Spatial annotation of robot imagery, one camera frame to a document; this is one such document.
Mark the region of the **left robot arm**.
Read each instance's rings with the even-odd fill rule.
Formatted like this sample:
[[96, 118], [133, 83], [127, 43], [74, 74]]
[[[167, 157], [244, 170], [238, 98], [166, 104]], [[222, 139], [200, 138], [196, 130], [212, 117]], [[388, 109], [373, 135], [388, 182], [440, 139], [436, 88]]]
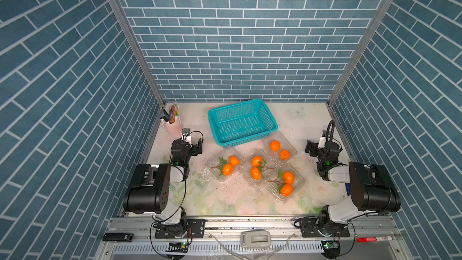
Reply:
[[186, 183], [190, 160], [203, 151], [203, 139], [192, 144], [182, 138], [173, 141], [168, 163], [157, 166], [139, 164], [135, 168], [123, 199], [123, 209], [138, 215], [151, 214], [152, 228], [160, 238], [180, 238], [191, 235], [182, 204], [168, 201], [170, 184]]

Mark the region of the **teal plastic basket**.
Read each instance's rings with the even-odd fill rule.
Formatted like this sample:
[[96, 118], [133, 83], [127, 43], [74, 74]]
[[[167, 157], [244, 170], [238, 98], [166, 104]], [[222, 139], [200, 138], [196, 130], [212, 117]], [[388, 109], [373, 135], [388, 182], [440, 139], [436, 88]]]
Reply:
[[261, 99], [211, 109], [208, 120], [216, 144], [223, 148], [260, 140], [278, 130], [272, 112]]

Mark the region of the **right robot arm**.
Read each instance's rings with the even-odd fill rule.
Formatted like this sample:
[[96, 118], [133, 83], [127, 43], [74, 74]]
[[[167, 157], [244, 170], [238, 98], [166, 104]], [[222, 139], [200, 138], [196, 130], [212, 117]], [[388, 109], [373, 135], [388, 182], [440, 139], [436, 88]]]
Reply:
[[317, 159], [316, 170], [322, 180], [350, 187], [349, 196], [324, 206], [312, 225], [325, 237], [348, 235], [347, 225], [364, 215], [397, 212], [401, 208], [401, 199], [385, 166], [341, 163], [341, 151], [337, 142], [308, 140], [305, 148], [305, 153]]

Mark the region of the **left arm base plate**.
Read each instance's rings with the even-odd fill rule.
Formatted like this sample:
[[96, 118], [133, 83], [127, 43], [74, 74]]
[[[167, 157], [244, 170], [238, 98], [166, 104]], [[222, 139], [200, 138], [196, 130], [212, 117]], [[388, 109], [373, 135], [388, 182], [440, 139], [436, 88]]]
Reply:
[[164, 225], [155, 223], [156, 239], [203, 238], [205, 232], [205, 219], [183, 219], [178, 224]]

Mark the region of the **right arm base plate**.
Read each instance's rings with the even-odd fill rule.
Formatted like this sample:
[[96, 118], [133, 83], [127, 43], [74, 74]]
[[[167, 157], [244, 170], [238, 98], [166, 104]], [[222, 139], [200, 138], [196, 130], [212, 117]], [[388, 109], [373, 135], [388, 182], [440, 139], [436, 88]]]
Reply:
[[318, 217], [305, 216], [294, 220], [294, 226], [301, 231], [303, 238], [349, 237], [346, 224], [334, 223]]

